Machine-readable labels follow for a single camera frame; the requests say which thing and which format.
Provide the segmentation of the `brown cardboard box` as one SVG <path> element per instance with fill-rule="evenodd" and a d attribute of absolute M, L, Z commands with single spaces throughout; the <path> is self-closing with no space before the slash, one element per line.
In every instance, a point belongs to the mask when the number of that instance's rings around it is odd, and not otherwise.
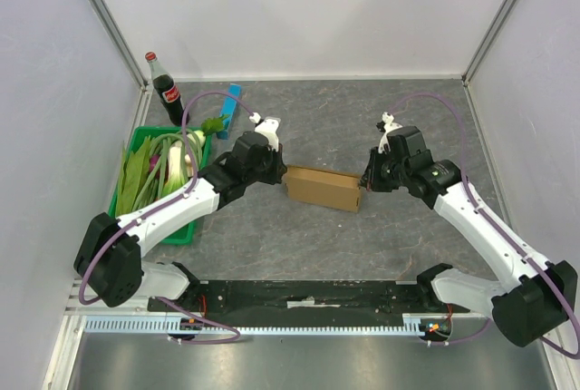
<path fill-rule="evenodd" d="M 351 173 L 289 165 L 283 182 L 291 200 L 357 213 L 362 197 L 359 179 Z"/>

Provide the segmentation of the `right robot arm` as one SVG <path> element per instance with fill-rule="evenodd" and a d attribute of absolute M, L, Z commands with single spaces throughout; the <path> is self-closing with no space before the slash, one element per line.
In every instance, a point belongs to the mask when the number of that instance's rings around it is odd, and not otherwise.
<path fill-rule="evenodd" d="M 496 278 L 465 274 L 448 264 L 422 273 L 417 305 L 436 311 L 445 303 L 491 319 L 501 334 L 520 347 L 570 322 L 578 276 L 566 261 L 557 264 L 535 251 L 499 218 L 452 161 L 435 161 L 421 131 L 394 122 L 377 125 L 382 137 L 370 151 L 360 179 L 363 188 L 400 188 L 449 222 L 486 261 Z"/>

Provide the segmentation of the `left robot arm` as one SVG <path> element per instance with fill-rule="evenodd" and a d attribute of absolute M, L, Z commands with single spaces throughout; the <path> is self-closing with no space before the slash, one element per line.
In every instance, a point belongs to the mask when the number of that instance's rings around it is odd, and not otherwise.
<path fill-rule="evenodd" d="M 190 273 L 178 263 L 152 264 L 144 257 L 176 230 L 240 199 L 249 186 L 281 183 L 285 172 L 276 133 L 254 129 L 169 196 L 119 218 L 97 215 L 74 261 L 82 278 L 80 303 L 118 307 L 133 297 L 166 297 L 177 310 L 191 310 L 199 291 Z"/>

